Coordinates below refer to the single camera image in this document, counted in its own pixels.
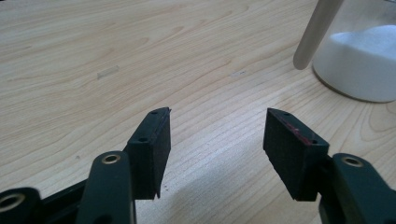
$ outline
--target screw hole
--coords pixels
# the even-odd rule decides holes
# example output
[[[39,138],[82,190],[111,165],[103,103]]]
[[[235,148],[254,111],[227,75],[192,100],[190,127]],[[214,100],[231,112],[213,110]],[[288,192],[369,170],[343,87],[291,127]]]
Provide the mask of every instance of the screw hole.
[[[148,141],[148,139],[145,137],[139,138],[138,140],[139,140],[139,142],[147,142]]]
[[[352,157],[343,157],[343,162],[350,165],[350,166],[355,166],[355,167],[362,167],[363,163],[361,161],[352,158]]]
[[[113,218],[110,215],[102,215],[98,217],[93,224],[111,224],[113,222]]]
[[[102,163],[104,164],[111,164],[119,161],[121,157],[119,155],[107,155],[104,158],[102,158]]]
[[[21,193],[14,193],[7,195],[0,199],[0,213],[9,211],[16,206],[20,205],[25,199],[25,196]]]

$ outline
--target white powder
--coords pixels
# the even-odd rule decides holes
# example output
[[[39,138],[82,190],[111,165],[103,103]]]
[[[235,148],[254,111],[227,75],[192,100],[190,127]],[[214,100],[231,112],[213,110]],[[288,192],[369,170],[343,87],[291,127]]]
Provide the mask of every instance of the white powder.
[[[313,65],[320,78],[347,95],[396,100],[396,25],[331,35]]]

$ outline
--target light wood tabletop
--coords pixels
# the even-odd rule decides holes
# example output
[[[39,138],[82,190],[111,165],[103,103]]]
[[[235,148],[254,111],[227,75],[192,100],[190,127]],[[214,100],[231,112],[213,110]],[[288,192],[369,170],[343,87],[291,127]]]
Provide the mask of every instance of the light wood tabletop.
[[[138,223],[320,223],[318,202],[295,202],[262,150],[268,107],[396,189],[396,103],[349,99],[293,67],[316,2],[0,2],[0,191],[45,198],[87,178],[163,106],[162,197],[136,202]]]

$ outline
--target wooden table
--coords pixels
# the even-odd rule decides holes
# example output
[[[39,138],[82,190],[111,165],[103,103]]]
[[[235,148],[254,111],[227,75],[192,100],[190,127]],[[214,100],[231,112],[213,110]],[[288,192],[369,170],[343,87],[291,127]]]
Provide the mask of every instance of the wooden table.
[[[396,103],[348,99],[292,65],[316,2],[0,2],[0,190],[77,183],[163,106],[172,151],[139,223],[320,223],[262,150],[267,107],[396,189]]]

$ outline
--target white container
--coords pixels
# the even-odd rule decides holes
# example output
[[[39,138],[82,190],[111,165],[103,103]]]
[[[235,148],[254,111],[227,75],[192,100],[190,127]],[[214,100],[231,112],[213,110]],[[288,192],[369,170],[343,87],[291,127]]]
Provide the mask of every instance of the white container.
[[[294,65],[352,98],[396,100],[396,2],[319,0]]]

